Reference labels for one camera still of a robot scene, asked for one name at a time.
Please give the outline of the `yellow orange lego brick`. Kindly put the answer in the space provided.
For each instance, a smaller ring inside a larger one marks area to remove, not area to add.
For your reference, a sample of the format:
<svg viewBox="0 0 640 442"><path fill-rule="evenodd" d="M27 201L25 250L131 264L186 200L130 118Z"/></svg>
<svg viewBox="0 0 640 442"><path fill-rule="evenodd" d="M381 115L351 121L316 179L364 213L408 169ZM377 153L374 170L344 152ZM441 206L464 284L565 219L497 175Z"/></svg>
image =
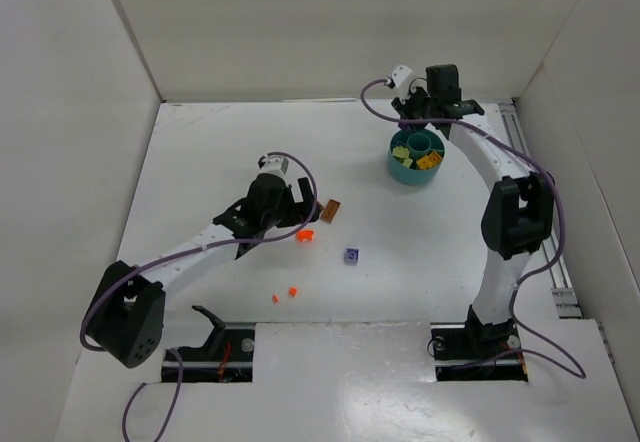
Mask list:
<svg viewBox="0 0 640 442"><path fill-rule="evenodd" d="M419 170L426 171L439 166L443 160L443 156L437 151L431 151L416 161L416 167Z"/></svg>

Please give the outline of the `lavender square lego brick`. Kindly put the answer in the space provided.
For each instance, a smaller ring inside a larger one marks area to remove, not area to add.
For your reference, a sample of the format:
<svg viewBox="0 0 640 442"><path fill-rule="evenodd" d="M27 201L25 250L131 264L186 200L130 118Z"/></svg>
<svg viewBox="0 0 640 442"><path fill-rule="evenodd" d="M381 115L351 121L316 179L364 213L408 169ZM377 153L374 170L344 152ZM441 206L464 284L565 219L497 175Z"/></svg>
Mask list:
<svg viewBox="0 0 640 442"><path fill-rule="evenodd" d="M359 250L356 248L346 248L343 259L345 264L357 265L359 262Z"/></svg>

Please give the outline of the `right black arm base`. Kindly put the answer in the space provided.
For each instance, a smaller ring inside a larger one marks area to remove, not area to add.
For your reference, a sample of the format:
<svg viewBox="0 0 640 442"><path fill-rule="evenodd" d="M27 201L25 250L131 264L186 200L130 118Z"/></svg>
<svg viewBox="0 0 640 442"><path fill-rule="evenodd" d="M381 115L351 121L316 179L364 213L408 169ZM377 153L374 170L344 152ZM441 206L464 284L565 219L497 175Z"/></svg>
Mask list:
<svg viewBox="0 0 640 442"><path fill-rule="evenodd" d="M519 354L487 362L511 349L510 336L517 336L509 321L497 327L473 327L471 323L434 323L428 349L435 361L438 382L528 381Z"/></svg>

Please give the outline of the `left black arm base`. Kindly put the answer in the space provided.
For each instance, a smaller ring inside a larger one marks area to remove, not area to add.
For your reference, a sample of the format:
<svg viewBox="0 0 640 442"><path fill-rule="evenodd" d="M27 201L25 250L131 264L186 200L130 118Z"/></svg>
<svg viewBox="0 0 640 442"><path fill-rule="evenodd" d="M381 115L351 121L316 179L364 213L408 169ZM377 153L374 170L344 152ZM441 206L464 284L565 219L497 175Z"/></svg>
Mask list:
<svg viewBox="0 0 640 442"><path fill-rule="evenodd" d="M253 378L256 325L227 323L209 309L193 305L211 325L207 338L196 345L182 345L177 352L182 360L166 350L160 370L163 383L250 383Z"/></svg>

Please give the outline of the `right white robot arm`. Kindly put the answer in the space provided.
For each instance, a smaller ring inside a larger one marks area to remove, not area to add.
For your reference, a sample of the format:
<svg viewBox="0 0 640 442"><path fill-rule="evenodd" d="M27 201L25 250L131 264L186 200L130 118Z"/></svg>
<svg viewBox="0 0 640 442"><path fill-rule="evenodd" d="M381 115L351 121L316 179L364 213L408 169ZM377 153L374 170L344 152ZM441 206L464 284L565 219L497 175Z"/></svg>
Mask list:
<svg viewBox="0 0 640 442"><path fill-rule="evenodd" d="M480 345L506 340L513 330L512 296L532 255L551 233L554 196L549 181L490 127L470 121L482 107L465 100L453 64L431 66L426 84L414 85L413 71L397 65L388 74L392 106L403 127L416 131L427 124L441 131L476 169L489 189L481 219L488 249L477 296L469 307L465 331Z"/></svg>

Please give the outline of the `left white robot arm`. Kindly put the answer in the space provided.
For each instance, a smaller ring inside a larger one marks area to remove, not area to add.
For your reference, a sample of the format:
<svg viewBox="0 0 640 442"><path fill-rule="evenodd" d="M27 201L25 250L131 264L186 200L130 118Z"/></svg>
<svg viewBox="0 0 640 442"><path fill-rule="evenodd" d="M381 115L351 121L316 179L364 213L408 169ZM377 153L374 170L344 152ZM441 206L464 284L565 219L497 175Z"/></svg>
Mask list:
<svg viewBox="0 0 640 442"><path fill-rule="evenodd" d="M302 199L295 201L282 176L261 173L245 197L173 253L141 265L122 260L109 265L82 320L81 345L106 352L127 368L141 365L160 345L169 298L207 272L318 219L315 179L302 177L298 186Z"/></svg>

